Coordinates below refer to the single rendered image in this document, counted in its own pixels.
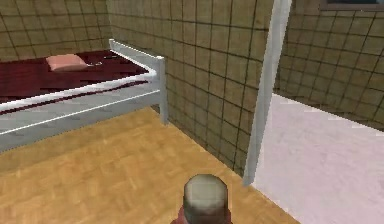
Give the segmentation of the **bottle with grey cap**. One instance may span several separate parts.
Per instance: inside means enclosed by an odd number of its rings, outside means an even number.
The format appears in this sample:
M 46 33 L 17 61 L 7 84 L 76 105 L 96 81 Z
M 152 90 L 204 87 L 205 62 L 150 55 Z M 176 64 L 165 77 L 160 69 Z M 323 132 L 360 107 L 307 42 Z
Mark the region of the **bottle with grey cap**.
M 233 224 L 227 185 L 212 174 L 191 177 L 184 185 L 178 216 L 170 224 Z

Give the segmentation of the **white bed with maroon cover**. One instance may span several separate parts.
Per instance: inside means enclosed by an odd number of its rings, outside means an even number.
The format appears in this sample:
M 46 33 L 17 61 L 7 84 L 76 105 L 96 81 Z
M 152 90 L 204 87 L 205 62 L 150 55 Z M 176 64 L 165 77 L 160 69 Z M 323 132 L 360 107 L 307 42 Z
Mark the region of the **white bed with maroon cover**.
M 165 58 L 113 39 L 53 72 L 46 58 L 0 63 L 0 152 L 151 105 L 168 122 Z

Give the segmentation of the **pink pillow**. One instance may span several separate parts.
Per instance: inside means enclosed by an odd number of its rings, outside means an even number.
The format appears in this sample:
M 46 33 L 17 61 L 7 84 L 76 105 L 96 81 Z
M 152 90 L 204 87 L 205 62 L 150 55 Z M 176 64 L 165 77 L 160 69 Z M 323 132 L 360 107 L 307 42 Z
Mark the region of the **pink pillow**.
M 76 54 L 50 56 L 46 61 L 53 72 L 76 71 L 87 67 L 87 64 Z

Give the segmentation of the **grey framed window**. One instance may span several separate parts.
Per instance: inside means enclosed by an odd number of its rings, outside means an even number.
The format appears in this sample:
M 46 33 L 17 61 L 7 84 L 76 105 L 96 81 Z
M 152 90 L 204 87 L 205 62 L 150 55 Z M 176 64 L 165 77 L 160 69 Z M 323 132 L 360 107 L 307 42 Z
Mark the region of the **grey framed window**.
M 384 0 L 320 0 L 320 9 L 329 11 L 384 11 Z

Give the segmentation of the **white door frame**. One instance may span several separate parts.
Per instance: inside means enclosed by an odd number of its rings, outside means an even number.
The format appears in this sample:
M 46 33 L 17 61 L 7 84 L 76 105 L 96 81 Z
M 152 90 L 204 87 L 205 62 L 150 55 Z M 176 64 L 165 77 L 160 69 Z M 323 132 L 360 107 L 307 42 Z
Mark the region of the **white door frame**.
M 274 0 L 242 183 L 251 185 L 266 128 L 273 87 L 293 0 Z

